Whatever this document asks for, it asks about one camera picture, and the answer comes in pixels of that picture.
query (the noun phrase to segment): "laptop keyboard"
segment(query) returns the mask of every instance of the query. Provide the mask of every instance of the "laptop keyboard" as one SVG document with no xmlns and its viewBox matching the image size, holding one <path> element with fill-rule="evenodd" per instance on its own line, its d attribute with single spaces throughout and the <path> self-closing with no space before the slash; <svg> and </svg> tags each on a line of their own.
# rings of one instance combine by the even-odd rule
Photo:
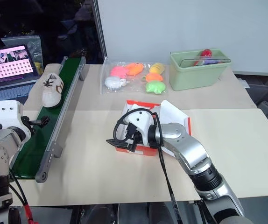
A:
<svg viewBox="0 0 268 224">
<path fill-rule="evenodd" d="M 8 100 L 28 96 L 34 84 L 18 86 L 10 89 L 0 90 L 0 100 Z"/>
</svg>

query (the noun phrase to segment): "orange toy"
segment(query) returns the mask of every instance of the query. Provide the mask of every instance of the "orange toy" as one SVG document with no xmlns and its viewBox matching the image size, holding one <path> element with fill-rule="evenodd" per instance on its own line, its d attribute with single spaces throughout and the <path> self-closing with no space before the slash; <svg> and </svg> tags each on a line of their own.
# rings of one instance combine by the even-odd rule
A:
<svg viewBox="0 0 268 224">
<path fill-rule="evenodd" d="M 158 74 L 158 73 L 148 73 L 147 76 L 145 77 L 145 80 L 149 83 L 149 82 L 152 82 L 152 81 L 163 81 L 163 77 Z"/>
<path fill-rule="evenodd" d="M 126 73 L 128 76 L 136 76 L 138 73 L 141 73 L 143 70 L 143 64 L 140 63 L 131 63 L 126 66 L 126 69 L 129 71 Z"/>
</svg>

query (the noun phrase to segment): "green plastic bin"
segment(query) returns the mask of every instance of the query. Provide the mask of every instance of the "green plastic bin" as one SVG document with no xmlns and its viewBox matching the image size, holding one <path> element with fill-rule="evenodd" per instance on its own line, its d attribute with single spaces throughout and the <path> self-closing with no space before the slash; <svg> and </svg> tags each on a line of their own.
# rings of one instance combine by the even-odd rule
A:
<svg viewBox="0 0 268 224">
<path fill-rule="evenodd" d="M 231 62 L 193 66 L 204 49 L 170 54 L 169 83 L 174 90 L 186 90 L 214 84 Z M 230 61 L 219 49 L 211 49 L 212 57 Z"/>
</svg>

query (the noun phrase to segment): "green toy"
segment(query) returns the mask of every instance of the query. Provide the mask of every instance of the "green toy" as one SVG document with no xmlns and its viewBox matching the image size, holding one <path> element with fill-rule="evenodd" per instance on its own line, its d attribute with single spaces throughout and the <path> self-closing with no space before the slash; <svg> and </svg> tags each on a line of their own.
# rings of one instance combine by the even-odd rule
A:
<svg viewBox="0 0 268 224">
<path fill-rule="evenodd" d="M 149 82 L 145 87 L 147 92 L 153 92 L 155 94 L 161 94 L 166 88 L 165 84 L 159 81 Z"/>
</svg>

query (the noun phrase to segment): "shoelace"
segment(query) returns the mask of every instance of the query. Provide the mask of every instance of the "shoelace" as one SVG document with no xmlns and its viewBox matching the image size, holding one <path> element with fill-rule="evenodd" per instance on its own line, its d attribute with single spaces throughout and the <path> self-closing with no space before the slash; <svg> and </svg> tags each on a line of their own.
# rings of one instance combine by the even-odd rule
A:
<svg viewBox="0 0 268 224">
<path fill-rule="evenodd" d="M 44 82 L 44 86 L 52 86 L 53 81 L 51 81 L 51 82 L 49 81 L 51 78 L 52 78 L 52 75 L 50 75 L 50 77 L 47 79 L 47 81 Z"/>
</svg>

